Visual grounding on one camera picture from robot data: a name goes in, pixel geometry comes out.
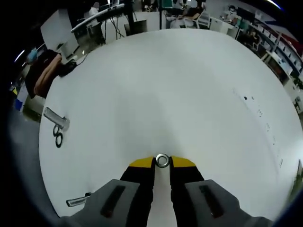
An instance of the metal ring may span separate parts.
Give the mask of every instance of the metal ring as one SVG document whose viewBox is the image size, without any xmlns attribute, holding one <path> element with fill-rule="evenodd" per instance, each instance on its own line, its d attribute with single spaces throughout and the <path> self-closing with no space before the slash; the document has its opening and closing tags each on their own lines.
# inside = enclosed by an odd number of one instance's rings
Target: metal ring
<svg viewBox="0 0 303 227">
<path fill-rule="evenodd" d="M 160 159 L 161 157 L 163 157 L 163 158 L 166 159 L 166 163 L 164 163 L 164 164 L 160 164 L 160 163 L 159 163 L 159 159 Z M 167 167 L 167 166 L 169 165 L 169 156 L 166 155 L 166 154 L 158 154 L 158 155 L 156 156 L 156 164 L 157 164 L 157 166 L 158 166 L 159 168 L 165 168 L 165 167 Z"/>
<path fill-rule="evenodd" d="M 57 124 L 55 124 L 54 128 L 53 128 L 53 136 L 58 135 L 59 133 L 59 126 Z"/>
<path fill-rule="evenodd" d="M 62 142 L 63 142 L 63 135 L 62 135 L 61 132 L 59 132 L 59 133 L 56 135 L 56 147 L 57 147 L 57 148 L 60 148 L 61 145 L 62 145 Z"/>
</svg>

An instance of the white table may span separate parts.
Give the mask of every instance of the white table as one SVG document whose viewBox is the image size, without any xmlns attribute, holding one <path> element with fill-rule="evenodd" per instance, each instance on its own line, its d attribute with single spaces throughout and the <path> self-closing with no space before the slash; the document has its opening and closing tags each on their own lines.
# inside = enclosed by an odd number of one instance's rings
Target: white table
<svg viewBox="0 0 303 227">
<path fill-rule="evenodd" d="M 163 152 L 194 161 L 249 214 L 274 219 L 303 158 L 302 128 L 280 81 L 218 32 L 167 29 L 102 46 L 53 81 L 47 106 L 71 122 L 60 149 L 53 124 L 42 117 L 40 127 L 42 176 L 59 216 L 83 207 L 69 208 L 67 199 L 119 179 L 135 159 Z M 258 109 L 263 118 L 255 117 Z M 176 226 L 168 172 L 156 170 L 148 226 Z"/>
</svg>

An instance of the person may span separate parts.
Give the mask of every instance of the person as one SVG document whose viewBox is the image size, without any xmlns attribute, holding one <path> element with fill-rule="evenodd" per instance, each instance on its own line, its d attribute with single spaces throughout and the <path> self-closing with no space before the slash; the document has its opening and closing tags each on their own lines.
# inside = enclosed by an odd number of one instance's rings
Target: person
<svg viewBox="0 0 303 227">
<path fill-rule="evenodd" d="M 228 13 L 226 15 L 225 21 L 232 22 L 237 16 L 237 10 L 236 7 L 233 5 L 230 5 L 228 8 Z"/>
<path fill-rule="evenodd" d="M 187 12 L 183 12 L 182 15 L 178 17 L 167 17 L 168 21 L 171 21 L 170 28 L 180 28 L 181 26 L 192 26 L 194 24 L 193 20 L 196 20 L 200 14 L 203 12 L 201 0 L 197 1 L 197 6 L 195 8 L 190 8 Z"/>
<path fill-rule="evenodd" d="M 37 57 L 37 49 L 32 49 L 27 56 L 30 69 L 25 77 L 25 85 L 30 98 L 35 96 L 46 98 L 48 90 L 62 66 L 61 60 L 61 55 L 55 51 L 46 50 Z"/>
<path fill-rule="evenodd" d="M 251 32 L 247 34 L 240 35 L 238 41 L 245 46 L 253 46 L 253 44 L 258 44 L 260 41 L 259 36 L 256 34 L 256 31 L 252 29 Z"/>
<path fill-rule="evenodd" d="M 154 2 L 150 6 L 147 6 L 146 11 L 155 12 L 157 11 L 158 8 L 159 8 L 158 0 L 154 0 Z"/>
<path fill-rule="evenodd" d="M 201 0 L 202 9 L 206 9 L 206 0 Z"/>
<path fill-rule="evenodd" d="M 88 17 L 97 14 L 99 7 L 99 3 L 95 2 L 88 12 Z M 89 32 L 89 36 L 97 45 L 105 44 L 105 39 L 101 30 L 101 23 L 98 21 L 98 19 L 94 19 L 90 23 L 88 23 L 86 25 L 86 28 Z"/>
<path fill-rule="evenodd" d="M 173 0 L 173 7 L 177 9 L 182 9 L 186 5 L 186 0 Z"/>
<path fill-rule="evenodd" d="M 151 0 L 141 0 L 142 12 L 145 12 L 151 5 Z"/>
</svg>

